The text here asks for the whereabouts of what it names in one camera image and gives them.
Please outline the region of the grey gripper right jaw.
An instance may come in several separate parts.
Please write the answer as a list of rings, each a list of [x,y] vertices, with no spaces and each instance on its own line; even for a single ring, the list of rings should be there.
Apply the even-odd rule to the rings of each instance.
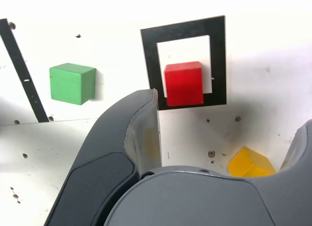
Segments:
[[[162,168],[116,203],[107,226],[309,226],[312,223],[312,123],[295,134],[284,167],[235,178],[198,168]]]

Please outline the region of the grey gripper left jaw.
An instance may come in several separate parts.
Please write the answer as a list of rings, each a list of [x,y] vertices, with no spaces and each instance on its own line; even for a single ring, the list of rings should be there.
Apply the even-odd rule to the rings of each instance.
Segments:
[[[161,167],[158,98],[136,91],[94,123],[60,189],[47,226],[101,226],[143,173]]]

